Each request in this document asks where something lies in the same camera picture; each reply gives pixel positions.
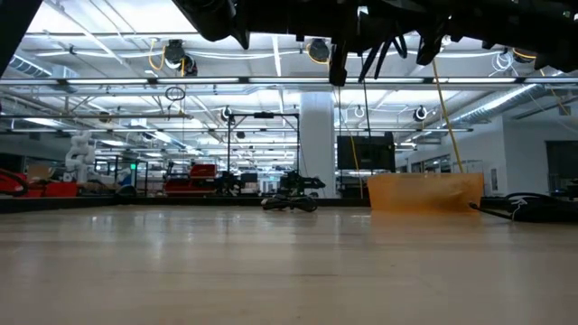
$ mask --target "hanging cable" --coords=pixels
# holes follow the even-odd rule
[[[363,68],[363,56],[361,56],[361,68]],[[365,99],[365,118],[368,121],[368,134],[369,134],[369,147],[373,149],[373,139],[371,138],[371,124],[369,123],[369,105],[368,105],[368,88],[365,83],[365,78],[363,79],[363,97]],[[373,176],[373,150],[370,152],[371,155],[371,175]]]
[[[445,124],[448,125],[448,130],[450,131],[450,137],[452,138],[453,144],[453,151],[455,152],[455,157],[458,160],[458,167],[460,167],[460,172],[463,173],[463,165],[461,164],[460,150],[458,150],[458,144],[455,141],[455,136],[453,136],[452,124],[450,123],[448,111],[445,107],[445,101],[443,100],[442,87],[440,86],[440,76],[437,73],[437,65],[435,64],[435,59],[433,59],[432,64],[433,64],[433,74],[435,75],[435,86],[437,87],[437,92],[440,95],[440,103],[442,104],[443,118],[445,119]]]
[[[542,74],[542,77],[545,77],[545,73],[542,69],[540,69],[540,73]],[[564,106],[564,104],[562,104],[562,99],[558,97],[558,95],[556,94],[556,92],[550,88],[550,91],[552,91],[552,95],[554,95],[554,97],[556,98],[556,102],[558,103],[558,106],[566,113],[567,116],[570,115],[570,111],[568,111],[566,109],[566,107]]]
[[[150,54],[153,53],[153,48],[154,48],[154,44],[155,44],[155,43],[156,43],[156,40],[153,40],[153,41],[151,42],[151,50],[149,51]],[[166,46],[163,46],[163,54],[162,54],[163,56],[162,56],[162,58],[161,58],[161,66],[160,66],[160,67],[157,67],[157,66],[154,65],[154,63],[153,63],[153,56],[149,54],[149,56],[148,56],[148,63],[151,65],[151,68],[153,68],[153,69],[155,69],[155,70],[158,71],[158,70],[161,70],[161,69],[164,67],[164,50],[165,50],[165,48],[166,48]]]
[[[341,107],[341,88],[339,88],[339,106]],[[347,130],[348,135],[350,136],[351,140],[351,151],[353,152],[353,162],[355,162],[355,170],[358,174],[359,179],[359,197],[363,199],[363,180],[361,179],[361,174],[359,173],[359,163],[358,163],[358,156],[355,150],[355,140],[353,140],[353,134],[351,133],[350,129],[347,127],[347,123],[343,120],[343,115],[341,114],[340,109],[340,127],[341,125],[345,126],[345,130]]]
[[[341,121],[343,120],[343,116],[341,115],[341,87],[337,87],[337,105],[338,105],[339,111],[340,111],[340,135],[339,135],[339,138],[341,139]],[[343,190],[343,169],[340,169],[340,189]]]
[[[529,60],[535,60],[535,59],[536,59],[536,56],[534,56],[534,55],[527,55],[527,54],[524,54],[524,53],[520,53],[520,52],[516,51],[516,49],[512,49],[512,51],[513,51],[514,54],[516,54],[518,57],[522,57],[522,58],[524,58],[524,59],[529,59]]]

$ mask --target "red machine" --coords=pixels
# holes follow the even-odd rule
[[[188,174],[167,174],[164,192],[169,197],[214,194],[217,190],[217,166],[195,164]]]

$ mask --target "white wall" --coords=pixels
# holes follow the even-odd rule
[[[546,141],[578,141],[576,117],[559,116],[557,109],[504,123],[508,189],[547,194]]]
[[[499,196],[508,193],[508,177],[506,171],[506,150],[504,145],[504,128],[502,117],[492,119],[491,123],[475,125],[472,133],[456,133],[456,140],[462,161],[482,161],[484,171],[484,195]],[[407,165],[427,159],[449,154],[452,163],[457,162],[453,151],[452,139],[445,136],[441,145],[419,145],[417,152],[400,154],[396,157],[396,165]],[[496,169],[498,175],[498,190],[491,188],[491,169]]]

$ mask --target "orange container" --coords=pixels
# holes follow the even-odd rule
[[[484,190],[481,173],[379,174],[369,178],[374,210],[395,213],[478,213]]]

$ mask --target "black cable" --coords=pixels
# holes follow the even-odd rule
[[[337,97],[338,97],[338,105],[340,108],[340,138],[341,138],[341,125],[342,125],[342,121],[343,121],[343,116],[341,115],[341,87],[337,87]],[[341,178],[340,178],[340,190],[343,190],[343,169],[340,169],[340,174],[341,174]]]
[[[361,56],[361,67],[363,67],[363,55]],[[363,94],[365,98],[365,117],[368,120],[368,132],[369,132],[369,151],[371,157],[371,175],[373,175],[373,140],[371,139],[371,124],[369,123],[369,105],[368,105],[368,88],[365,83],[365,79],[363,79]]]

